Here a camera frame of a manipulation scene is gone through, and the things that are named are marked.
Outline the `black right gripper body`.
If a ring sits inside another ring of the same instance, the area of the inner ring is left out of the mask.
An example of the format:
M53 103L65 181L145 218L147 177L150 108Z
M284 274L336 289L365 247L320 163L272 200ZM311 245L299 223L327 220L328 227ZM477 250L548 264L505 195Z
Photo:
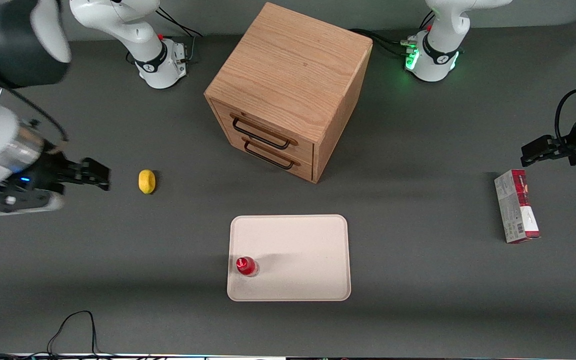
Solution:
M62 152L43 152L34 164L17 174L17 189L64 195L67 183L85 184L81 170L78 162L69 161Z

